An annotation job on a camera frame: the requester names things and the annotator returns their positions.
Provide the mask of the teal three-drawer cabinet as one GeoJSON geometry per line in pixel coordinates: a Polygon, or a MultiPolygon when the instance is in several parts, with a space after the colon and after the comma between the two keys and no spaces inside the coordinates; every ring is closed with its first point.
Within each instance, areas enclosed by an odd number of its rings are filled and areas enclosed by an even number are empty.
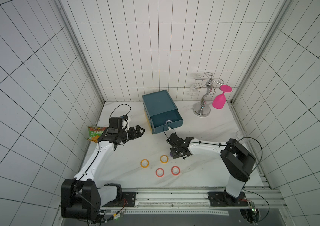
{"type": "Polygon", "coordinates": [[[167,90],[143,95],[143,104],[152,134],[183,125],[178,108],[167,90]]]}

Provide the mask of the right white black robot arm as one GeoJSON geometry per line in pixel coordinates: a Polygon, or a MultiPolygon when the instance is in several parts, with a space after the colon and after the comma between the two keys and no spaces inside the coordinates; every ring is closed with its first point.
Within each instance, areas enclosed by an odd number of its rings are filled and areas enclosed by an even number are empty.
{"type": "Polygon", "coordinates": [[[191,155],[206,155],[221,158],[230,176],[223,192],[208,192],[210,205],[213,207],[248,207],[245,193],[242,191],[250,179],[256,158],[240,141],[229,139],[216,143],[201,141],[193,137],[182,139],[176,133],[171,134],[166,142],[171,146],[170,156],[187,158],[191,155]]]}

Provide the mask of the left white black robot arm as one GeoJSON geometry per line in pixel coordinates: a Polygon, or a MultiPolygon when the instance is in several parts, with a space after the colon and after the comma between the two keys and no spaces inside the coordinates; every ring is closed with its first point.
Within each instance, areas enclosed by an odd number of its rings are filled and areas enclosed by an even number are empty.
{"type": "Polygon", "coordinates": [[[100,220],[101,207],[110,204],[125,205],[120,184],[105,184],[98,188],[95,179],[104,169],[106,161],[119,144],[137,139],[145,129],[137,125],[129,129],[106,128],[98,138],[93,154],[73,179],[66,179],[61,186],[61,216],[92,222],[100,220]]]}

